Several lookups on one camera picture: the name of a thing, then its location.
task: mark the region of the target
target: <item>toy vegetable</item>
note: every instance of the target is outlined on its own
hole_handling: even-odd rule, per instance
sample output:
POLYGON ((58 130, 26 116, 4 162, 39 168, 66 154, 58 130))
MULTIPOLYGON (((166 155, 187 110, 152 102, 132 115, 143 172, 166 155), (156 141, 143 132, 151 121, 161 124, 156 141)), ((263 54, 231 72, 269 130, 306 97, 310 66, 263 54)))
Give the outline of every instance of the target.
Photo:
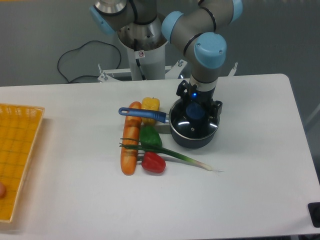
MULTIPOLYGON (((141 103, 135 101, 130 104, 130 108, 141 109, 141 103)), ((137 116, 126 116, 124 121, 124 128, 123 128, 123 145, 138 145, 136 141, 130 140, 130 138, 137 139, 140 133, 140 126, 141 126, 141 117, 137 116)), ((135 149, 127 149, 122 147, 121 148, 121 157, 120 157, 120 164, 121 170, 125 175, 132 175, 135 172, 136 165, 137 165, 137 156, 138 151, 135 149)))
POLYGON ((160 147, 160 146, 156 146, 156 145, 152 145, 152 144, 147 144, 147 143, 144 143, 143 145, 137 145, 137 144, 121 144, 120 143, 120 147, 122 148, 125 148, 125 149, 133 149, 133 150, 142 150, 142 151, 145 151, 145 152, 154 152, 154 153, 158 153, 158 154, 166 154, 166 155, 169 155, 171 157, 174 157, 174 158, 177 158, 177 159, 180 159, 180 160, 183 160, 183 161, 186 161, 186 162, 189 162, 189 163, 192 163, 200 168, 203 168, 207 171, 215 171, 215 172, 221 172, 220 170, 215 170, 213 169, 211 166, 203 163, 203 162, 200 162, 200 161, 197 161, 197 160, 194 160, 188 156, 185 156, 185 155, 182 155, 178 152, 175 152, 175 151, 171 151, 169 149, 166 149, 164 147, 160 147))
POLYGON ((144 126, 140 129, 139 139, 141 144, 151 144, 162 147, 159 133, 153 126, 144 126))
POLYGON ((166 161, 158 154, 147 151, 143 156, 141 166, 149 172, 160 174, 166 168, 166 161))
MULTIPOLYGON (((142 100, 141 109, 159 111, 159 107, 160 100, 158 98, 145 97, 142 100)), ((144 125, 154 126, 156 124, 156 120, 146 117, 142 118, 142 122, 144 125)))

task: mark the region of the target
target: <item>metal bracket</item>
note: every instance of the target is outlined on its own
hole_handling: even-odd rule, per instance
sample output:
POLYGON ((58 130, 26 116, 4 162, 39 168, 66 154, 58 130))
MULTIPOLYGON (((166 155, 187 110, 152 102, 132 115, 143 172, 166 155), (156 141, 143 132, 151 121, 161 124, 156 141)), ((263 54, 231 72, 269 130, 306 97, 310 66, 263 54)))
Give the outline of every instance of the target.
MULTIPOLYGON (((165 79, 178 79, 187 64, 187 61, 181 59, 174 66, 165 66, 165 79)), ((102 70, 97 79, 101 83, 130 81, 131 70, 130 68, 102 70)))

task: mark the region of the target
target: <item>black object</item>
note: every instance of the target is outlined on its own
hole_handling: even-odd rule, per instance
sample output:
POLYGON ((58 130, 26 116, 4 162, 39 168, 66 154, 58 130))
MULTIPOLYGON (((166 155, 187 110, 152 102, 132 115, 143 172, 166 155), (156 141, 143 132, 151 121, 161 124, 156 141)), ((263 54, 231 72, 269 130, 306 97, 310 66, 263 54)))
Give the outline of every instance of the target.
POLYGON ((308 209, 313 226, 315 228, 320 228, 320 202, 309 203, 308 209))
POLYGON ((194 122, 185 114, 183 100, 176 101, 169 112, 170 132, 180 146, 188 149, 199 149, 210 143, 214 137, 220 117, 205 118, 194 122))
POLYGON ((209 91, 198 91, 196 85, 189 84, 183 80, 176 90, 176 95, 183 101, 183 109, 186 110, 192 103, 197 103, 205 112, 206 115, 217 121, 222 112, 222 102, 212 99, 215 88, 209 91))
POLYGON ((113 47, 114 49, 117 50, 117 52, 119 53, 119 63, 118 65, 116 66, 115 69, 118 69, 120 64, 121 64, 121 52, 119 50, 119 48, 117 48, 115 45, 112 45, 110 43, 107 43, 107 42, 104 42, 104 41, 99 41, 99 40, 92 40, 92 41, 88 41, 86 42, 85 44, 83 44, 82 46, 78 47, 78 48, 75 48, 75 49, 72 49, 72 50, 69 50, 69 51, 66 51, 64 54, 61 55, 61 57, 59 58, 58 60, 58 63, 57 63, 57 70, 58 72, 61 74, 61 76, 67 81, 67 84, 73 84, 73 83, 77 83, 79 84, 80 82, 77 82, 76 80, 78 79, 81 79, 81 78, 98 78, 99 76, 98 75, 82 75, 82 76, 78 76, 72 80, 69 80, 61 71, 60 71, 60 68, 59 68, 59 63, 61 61, 61 59, 63 58, 64 55, 70 53, 70 52, 73 52, 73 51, 78 51, 80 49, 82 49, 84 46, 88 45, 88 44, 91 44, 91 43, 98 43, 98 44, 104 44, 104 45, 108 45, 110 47, 113 47))

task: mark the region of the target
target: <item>blue joint cap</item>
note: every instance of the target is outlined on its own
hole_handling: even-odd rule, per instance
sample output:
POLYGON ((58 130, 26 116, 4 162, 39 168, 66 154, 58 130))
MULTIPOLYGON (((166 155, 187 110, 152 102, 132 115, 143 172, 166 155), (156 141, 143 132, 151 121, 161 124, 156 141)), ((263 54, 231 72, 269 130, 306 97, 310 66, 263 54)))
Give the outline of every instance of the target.
POLYGON ((182 15, 183 13, 180 11, 173 11, 163 20, 161 31, 169 43, 171 43, 171 33, 175 24, 182 15))
POLYGON ((232 1, 233 1, 233 17, 231 22, 238 19, 241 16, 242 11, 244 10, 244 5, 242 3, 242 0, 232 0, 232 1))
POLYGON ((111 35, 115 33, 115 30, 113 30, 107 21, 97 12, 94 6, 91 6, 89 10, 93 20, 104 34, 111 35))
POLYGON ((221 67, 226 59, 227 43, 213 32, 201 34, 194 45, 194 55, 198 62, 208 69, 221 67))

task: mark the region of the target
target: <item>black cable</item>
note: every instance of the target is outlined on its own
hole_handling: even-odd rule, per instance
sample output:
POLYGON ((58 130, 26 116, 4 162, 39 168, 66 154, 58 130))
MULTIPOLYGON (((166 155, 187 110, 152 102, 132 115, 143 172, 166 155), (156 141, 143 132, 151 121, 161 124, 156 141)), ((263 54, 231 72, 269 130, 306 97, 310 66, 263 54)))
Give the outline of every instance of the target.
MULTIPOLYGON (((138 44, 138 40, 137 40, 137 39, 134 39, 134 40, 133 40, 133 50, 134 50, 135 52, 138 51, 137 44, 138 44)), ((147 79, 146 79, 146 76, 145 76, 145 74, 144 74, 144 71, 142 70, 142 67, 141 67, 139 58, 136 58, 136 59, 135 59, 135 62, 136 62, 136 65, 137 65, 138 68, 139 68, 139 71, 140 71, 142 80, 147 80, 147 79)))
POLYGON ((115 49, 118 51, 118 53, 119 53, 119 63, 118 63, 118 65, 116 66, 115 69, 118 69, 118 68, 119 68, 119 66, 120 66, 120 64, 121 64, 121 60, 122 60, 121 52, 120 52, 119 48, 117 48, 115 45, 112 45, 112 44, 107 43, 107 42, 104 42, 104 41, 91 40, 91 41, 86 42, 85 44, 83 44, 82 46, 80 46, 80 47, 78 47, 78 48, 75 48, 75 49, 66 51, 66 52, 65 52, 64 54, 62 54, 61 57, 59 58, 56 67, 57 67, 58 72, 61 74, 61 76, 67 81, 67 84, 79 84, 80 82, 78 82, 78 81, 76 81, 76 80, 81 79, 81 78, 98 78, 98 77, 99 77, 98 75, 97 75, 97 76, 96 76, 96 75, 82 75, 82 76, 78 76, 78 77, 76 77, 76 78, 74 78, 74 79, 72 79, 72 80, 69 81, 68 78, 67 78, 67 77, 60 71, 60 69, 59 69, 60 60, 63 58, 64 55, 66 55, 66 54, 68 54, 68 53, 70 53, 70 52, 73 52, 73 51, 78 51, 78 50, 82 49, 84 46, 86 46, 86 45, 88 45, 88 44, 91 44, 91 43, 105 44, 105 45, 108 45, 108 46, 111 46, 111 47, 115 48, 115 49))

